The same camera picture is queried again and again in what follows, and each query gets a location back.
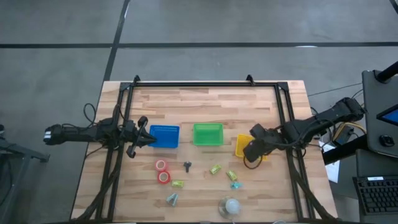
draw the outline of yellow cable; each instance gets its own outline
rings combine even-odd
[[[337,139],[337,137],[341,134],[341,131],[343,130],[343,128],[344,128],[346,125],[348,125],[348,126],[353,126],[353,127],[355,127],[355,128],[359,128],[364,134],[366,134],[366,130],[365,130],[361,125],[356,124],[356,123],[351,123],[351,122],[345,122],[345,123],[341,124],[341,125],[338,127],[338,129],[337,129],[337,131],[336,131],[336,134],[333,136],[333,140],[334,140],[334,141],[335,141],[335,140]]]

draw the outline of blue bin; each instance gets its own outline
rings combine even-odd
[[[180,135],[179,126],[151,125],[149,133],[156,138],[156,142],[149,144],[152,147],[178,147],[178,137]]]

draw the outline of yellow bin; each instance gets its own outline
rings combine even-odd
[[[239,134],[236,140],[235,156],[243,158],[243,149],[253,140],[254,138],[247,134]],[[262,157],[263,161],[267,160],[267,156]]]

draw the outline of wooden table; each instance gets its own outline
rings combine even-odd
[[[304,82],[288,83],[295,118],[311,116]],[[104,83],[97,121],[112,116],[119,84]],[[137,148],[134,159],[123,155],[114,222],[228,222],[218,213],[218,202],[225,196],[235,197],[242,205],[236,222],[297,219],[285,152],[275,150],[269,160],[255,170],[247,169],[243,160],[234,155],[238,134],[249,134],[256,123],[265,128],[280,124],[273,88],[134,88],[130,119],[137,121],[142,115],[149,119],[147,130],[151,124],[180,126],[179,146],[177,149]],[[192,144],[193,124],[204,122],[224,124],[223,146],[198,147]],[[99,146],[90,144],[88,153]],[[72,218],[82,214],[98,193],[105,157],[106,150],[102,149],[86,159]],[[172,179],[185,181],[182,189],[171,184],[158,184],[154,162],[159,158],[169,163]],[[319,148],[308,147],[304,160],[311,190],[326,210],[336,217]],[[189,173],[185,172],[185,161],[192,162]],[[220,164],[222,169],[211,175],[209,169],[215,164]],[[230,189],[231,181],[226,175],[230,169],[235,171],[243,188]],[[174,192],[179,198],[173,208],[166,204],[165,199]],[[306,211],[303,192],[300,192],[300,197]],[[108,209],[108,203],[105,204],[104,210]]]

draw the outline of concrete floor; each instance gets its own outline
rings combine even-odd
[[[123,0],[0,0],[0,44],[112,43]],[[398,41],[388,0],[132,0],[121,36],[129,42]],[[85,103],[98,102],[110,49],[0,49],[0,123],[7,139],[50,153],[33,162],[14,222],[68,220],[86,144],[46,146],[55,123],[86,125]],[[111,80],[304,80],[313,94],[384,69],[398,47],[119,49]],[[361,86],[311,96],[325,110]],[[347,160],[347,169],[354,160]],[[349,175],[332,184],[339,216],[358,221]]]

